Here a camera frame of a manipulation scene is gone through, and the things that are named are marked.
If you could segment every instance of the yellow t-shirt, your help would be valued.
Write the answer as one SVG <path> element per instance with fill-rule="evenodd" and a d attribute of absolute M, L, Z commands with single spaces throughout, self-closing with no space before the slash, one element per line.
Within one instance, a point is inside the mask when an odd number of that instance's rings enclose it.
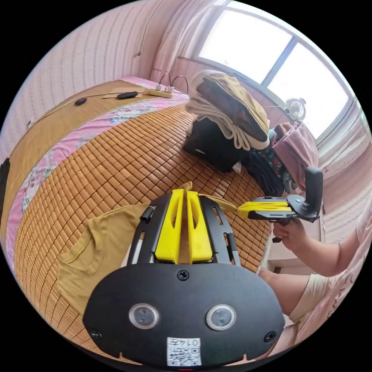
<path fill-rule="evenodd" d="M 192 183 L 181 188 L 189 191 Z M 224 199 L 208 197 L 224 212 L 236 211 L 236 207 Z M 58 258 L 58 290 L 80 314 L 84 313 L 96 285 L 122 266 L 140 217 L 148 206 L 148 203 L 126 205 L 89 220 L 79 240 Z M 189 262 L 186 208 L 183 209 L 179 262 Z"/>

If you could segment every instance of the pink cloth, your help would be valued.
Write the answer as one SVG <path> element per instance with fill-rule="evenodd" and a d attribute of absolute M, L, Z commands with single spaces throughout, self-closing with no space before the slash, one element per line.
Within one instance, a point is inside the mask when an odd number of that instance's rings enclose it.
<path fill-rule="evenodd" d="M 272 149 L 283 162 L 300 190 L 305 191 L 305 169 L 318 167 L 319 155 L 314 136 L 303 122 L 296 122 Z"/>

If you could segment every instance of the window frame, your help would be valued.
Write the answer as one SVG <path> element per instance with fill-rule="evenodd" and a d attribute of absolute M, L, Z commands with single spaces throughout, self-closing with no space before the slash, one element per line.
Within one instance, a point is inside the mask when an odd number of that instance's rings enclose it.
<path fill-rule="evenodd" d="M 279 69 L 283 66 L 284 62 L 286 61 L 286 59 L 288 58 L 288 56 L 290 55 L 290 53 L 292 52 L 294 47 L 297 45 L 297 43 L 303 45 L 305 48 L 310 50 L 310 52 L 313 53 L 327 67 L 327 69 L 336 78 L 337 82 L 341 85 L 341 87 L 343 88 L 343 90 L 345 91 L 345 93 L 348 96 L 348 100 L 347 100 L 344 108 L 340 112 L 340 114 L 328 126 L 328 128 L 316 139 L 316 144 L 320 145 L 323 141 L 326 140 L 326 138 L 337 127 L 342 125 L 342 123 L 345 121 L 348 113 L 350 112 L 350 110 L 352 110 L 352 108 L 355 105 L 356 98 L 355 98 L 355 95 L 354 95 L 353 91 L 349 87 L 347 81 L 341 75 L 341 73 L 337 70 L 337 68 L 333 65 L 331 60 L 328 60 L 328 58 L 325 58 L 325 56 L 320 53 L 320 49 L 317 50 L 317 47 L 314 47 L 313 45 L 311 45 L 309 42 L 307 42 L 305 40 L 305 38 L 306 38 L 305 35 L 303 37 L 301 37 L 300 35 L 293 32 L 292 30 L 287 29 L 285 26 L 283 26 L 281 24 L 278 24 L 274 20 L 267 19 L 262 15 L 255 14 L 255 13 L 250 12 L 248 10 L 228 7 L 229 3 L 230 3 L 230 0 L 227 0 L 227 1 L 224 2 L 223 5 L 213 5 L 211 7 L 212 11 L 209 15 L 209 19 L 206 21 L 205 27 L 202 30 L 202 32 L 200 33 L 199 40 L 196 43 L 195 48 L 193 49 L 193 51 L 191 53 L 191 59 L 195 60 L 197 62 L 203 63 L 203 64 L 207 64 L 211 67 L 215 67 L 216 69 L 224 71 L 228 74 L 235 75 L 239 80 L 243 81 L 245 84 L 251 86 L 255 90 L 258 90 L 266 98 L 268 98 L 270 101 L 272 101 L 275 105 L 280 106 L 281 109 L 284 110 L 284 107 L 286 106 L 286 103 L 282 99 L 280 99 L 275 93 L 273 93 L 271 90 L 269 90 L 268 86 L 272 82 L 272 80 L 274 79 L 274 77 L 277 74 L 277 72 L 279 71 Z M 260 19 L 264 22 L 270 23 L 273 26 L 276 26 L 276 27 L 280 28 L 281 30 L 285 31 L 286 33 L 288 33 L 289 35 L 292 36 L 292 38 L 290 39 L 290 41 L 288 42 L 288 44 L 284 48 L 283 52 L 278 57 L 278 59 L 276 60 L 276 62 L 273 65 L 273 67 L 267 73 L 267 75 L 265 76 L 265 78 L 263 79 L 263 81 L 261 83 L 258 83 L 256 81 L 254 81 L 250 77 L 242 74 L 241 72 L 239 72 L 237 70 L 232 69 L 231 67 L 227 67 L 227 66 L 225 66 L 223 64 L 220 64 L 218 62 L 215 62 L 213 60 L 202 58 L 202 57 L 199 56 L 200 52 L 202 51 L 202 48 L 203 48 L 203 46 L 204 46 L 204 44 L 205 44 L 205 42 L 206 42 L 206 40 L 209 36 L 214 24 L 215 24 L 215 22 L 222 15 L 222 13 L 226 10 L 237 12 L 237 13 L 242 13 L 242 14 L 246 14 L 248 16 L 258 18 L 258 19 Z"/>

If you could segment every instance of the pile of clothes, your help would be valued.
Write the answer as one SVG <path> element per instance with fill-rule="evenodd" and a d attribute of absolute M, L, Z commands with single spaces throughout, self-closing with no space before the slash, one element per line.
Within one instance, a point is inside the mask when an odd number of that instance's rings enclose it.
<path fill-rule="evenodd" d="M 226 173 L 241 164 L 267 196 L 305 191 L 305 169 L 319 162 L 315 138 L 301 121 L 277 125 L 236 78 L 213 70 L 190 84 L 186 111 L 197 115 L 183 149 Z"/>

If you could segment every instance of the person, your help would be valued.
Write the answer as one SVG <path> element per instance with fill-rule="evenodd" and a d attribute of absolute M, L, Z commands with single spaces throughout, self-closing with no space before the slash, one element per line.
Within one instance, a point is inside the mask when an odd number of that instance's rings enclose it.
<path fill-rule="evenodd" d="M 275 223 L 273 234 L 282 238 L 284 246 L 315 274 L 276 274 L 264 268 L 259 271 L 275 292 L 283 313 L 293 322 L 267 355 L 284 351 L 313 334 L 348 294 L 372 241 L 372 195 L 354 232 L 339 244 L 312 239 L 299 219 L 287 226 Z"/>

